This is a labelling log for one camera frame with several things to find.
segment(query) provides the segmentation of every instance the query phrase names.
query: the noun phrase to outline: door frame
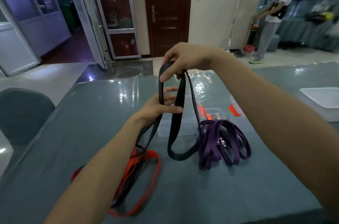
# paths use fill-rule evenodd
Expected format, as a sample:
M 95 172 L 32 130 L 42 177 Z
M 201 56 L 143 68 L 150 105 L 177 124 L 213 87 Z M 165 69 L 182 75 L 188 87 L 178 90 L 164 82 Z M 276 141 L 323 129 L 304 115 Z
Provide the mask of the door frame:
M 150 43 L 150 55 L 154 57 L 154 39 L 152 29 L 152 11 L 151 11 L 151 0 L 145 0 L 146 4 L 146 17 L 147 17 L 147 29 L 148 29 L 148 40 Z M 191 14 L 191 0 L 186 0 L 185 6 L 185 28 L 184 28 L 184 42 L 189 41 L 189 18 Z

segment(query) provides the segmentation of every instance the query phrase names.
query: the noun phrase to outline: right hand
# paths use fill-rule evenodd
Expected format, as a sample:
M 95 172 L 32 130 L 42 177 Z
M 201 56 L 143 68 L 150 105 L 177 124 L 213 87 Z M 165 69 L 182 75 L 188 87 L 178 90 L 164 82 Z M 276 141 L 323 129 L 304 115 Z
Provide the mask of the right hand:
M 176 44 L 165 54 L 162 64 L 169 61 L 175 61 L 175 63 L 165 70 L 160 81 L 166 82 L 175 74 L 177 76 L 183 74 L 184 70 L 210 70 L 215 50 L 212 47 L 191 43 L 180 42 Z

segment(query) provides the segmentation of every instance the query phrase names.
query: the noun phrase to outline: red resistance band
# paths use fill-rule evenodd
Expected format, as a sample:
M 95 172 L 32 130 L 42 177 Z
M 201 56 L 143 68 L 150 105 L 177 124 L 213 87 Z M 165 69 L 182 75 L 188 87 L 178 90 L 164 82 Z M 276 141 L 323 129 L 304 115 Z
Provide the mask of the red resistance band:
M 130 180 L 133 175 L 135 175 L 135 172 L 137 172 L 137 176 L 134 178 L 134 181 L 138 178 L 138 174 L 139 174 L 139 170 L 140 170 L 140 168 L 137 170 L 138 164 L 143 163 L 143 162 L 150 160 L 152 158 L 157 158 L 158 159 L 158 165 L 157 165 L 157 168 L 155 169 L 155 172 L 154 172 L 154 175 L 153 175 L 153 178 L 152 178 L 152 182 L 150 184 L 150 187 L 147 189 L 146 193 L 142 196 L 142 198 L 137 203 L 137 205 L 135 205 L 129 212 L 120 215 L 120 214 L 116 213 L 116 211 L 113 208 L 111 208 L 111 209 L 109 209 L 108 213 L 111 214 L 112 216 L 123 218 L 123 217 L 129 217 L 129 216 L 137 213 L 137 211 L 145 203 L 145 201 L 146 201 L 146 199 L 147 199 L 147 197 L 148 197 L 148 195 L 149 195 L 149 193 L 150 193 L 150 191 L 153 187 L 155 179 L 156 179 L 156 177 L 157 177 L 157 175 L 160 171 L 161 161 L 160 161 L 159 155 L 156 152 L 151 151 L 151 150 L 147 150 L 144 154 L 132 158 L 132 156 L 135 156 L 135 155 L 137 155 L 137 153 L 136 153 L 136 149 L 134 148 L 133 151 L 132 151 L 132 154 L 131 154 L 131 158 L 129 159 L 127 167 L 125 169 L 124 175 L 122 176 L 120 184 L 119 184 L 119 186 L 118 186 L 118 188 L 115 192 L 113 200 L 116 200 L 116 199 L 118 200 L 119 194 L 124 192 L 123 190 L 124 190 L 126 182 L 128 180 Z M 73 175 L 70 179 L 71 182 L 74 181 L 75 177 L 80 173 L 80 171 L 82 170 L 83 167 L 84 166 L 82 166 L 79 169 L 77 169 L 76 171 L 74 171 L 74 173 L 73 173 Z M 125 196 L 127 195 L 127 193 L 129 192 L 129 190 L 132 186 L 133 186 L 133 183 L 131 183 L 131 185 L 129 185 L 129 189 L 125 193 Z

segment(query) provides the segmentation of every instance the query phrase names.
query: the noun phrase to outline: chair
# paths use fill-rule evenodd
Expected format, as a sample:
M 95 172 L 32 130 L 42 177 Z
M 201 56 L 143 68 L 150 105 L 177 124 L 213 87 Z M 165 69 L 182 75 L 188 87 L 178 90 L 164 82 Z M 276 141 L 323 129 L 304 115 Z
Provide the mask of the chair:
M 9 88 L 0 92 L 0 130 L 10 144 L 28 145 L 55 106 L 43 93 Z

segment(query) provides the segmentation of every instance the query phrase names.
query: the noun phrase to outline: gray pants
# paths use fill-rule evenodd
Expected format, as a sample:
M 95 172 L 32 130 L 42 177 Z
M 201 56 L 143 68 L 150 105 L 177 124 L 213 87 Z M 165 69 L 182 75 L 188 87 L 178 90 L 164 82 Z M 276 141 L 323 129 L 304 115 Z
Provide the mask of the gray pants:
M 259 30 L 253 43 L 253 46 L 258 49 L 254 56 L 256 60 L 261 60 L 264 57 L 279 25 L 279 22 L 260 21 Z

